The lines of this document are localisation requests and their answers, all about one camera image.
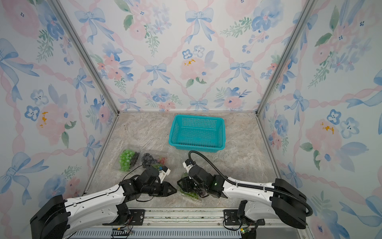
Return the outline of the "small green grape bunch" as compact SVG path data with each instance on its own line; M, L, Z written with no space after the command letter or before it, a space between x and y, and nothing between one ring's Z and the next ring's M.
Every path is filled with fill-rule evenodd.
M193 199L193 200L199 200L200 199L199 195L195 192L184 192L184 191L182 191L182 194L188 198Z

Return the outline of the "dark blue grape bunch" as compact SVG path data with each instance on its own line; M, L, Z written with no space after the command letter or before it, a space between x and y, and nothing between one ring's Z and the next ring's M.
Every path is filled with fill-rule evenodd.
M147 168L152 165L159 165L158 160L155 159L150 153L143 154L141 164L143 168Z

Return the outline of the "clear plastic clamshell container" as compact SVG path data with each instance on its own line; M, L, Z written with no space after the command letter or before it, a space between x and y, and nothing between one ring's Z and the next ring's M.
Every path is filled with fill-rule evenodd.
M117 155L113 169L121 172L129 172L135 167L141 155L141 149L136 146L128 146Z

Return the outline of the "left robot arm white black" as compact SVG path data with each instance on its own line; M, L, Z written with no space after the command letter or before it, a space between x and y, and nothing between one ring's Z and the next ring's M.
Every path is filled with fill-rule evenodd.
M30 219L34 239L62 239L93 226L126 225L132 218L127 202L143 194L169 197L177 189L164 181L170 169L157 170L150 166L140 175L123 179L103 191L76 198L57 195L48 200Z

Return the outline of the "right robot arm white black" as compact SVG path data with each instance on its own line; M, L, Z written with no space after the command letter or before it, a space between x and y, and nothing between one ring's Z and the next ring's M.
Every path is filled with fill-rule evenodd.
M306 219L313 214L306 196L287 181L277 178L273 183L251 183L227 177L221 172L212 175L197 164L184 165L186 174L178 186L201 198L240 199L238 217L245 222L280 219L284 224L305 229Z

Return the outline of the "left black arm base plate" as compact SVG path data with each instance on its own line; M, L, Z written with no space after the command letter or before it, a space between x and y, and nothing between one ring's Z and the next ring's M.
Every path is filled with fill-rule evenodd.
M144 209L132 209L122 216L118 215L117 218L111 223L104 223L103 226L142 226L144 217Z

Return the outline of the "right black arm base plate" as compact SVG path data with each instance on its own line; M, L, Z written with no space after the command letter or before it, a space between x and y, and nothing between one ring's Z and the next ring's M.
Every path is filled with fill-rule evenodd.
M241 228L249 228L255 226L264 226L265 220L259 219L253 221L246 218L245 216L240 216L238 209L225 209L223 210L223 226L229 230L236 230Z

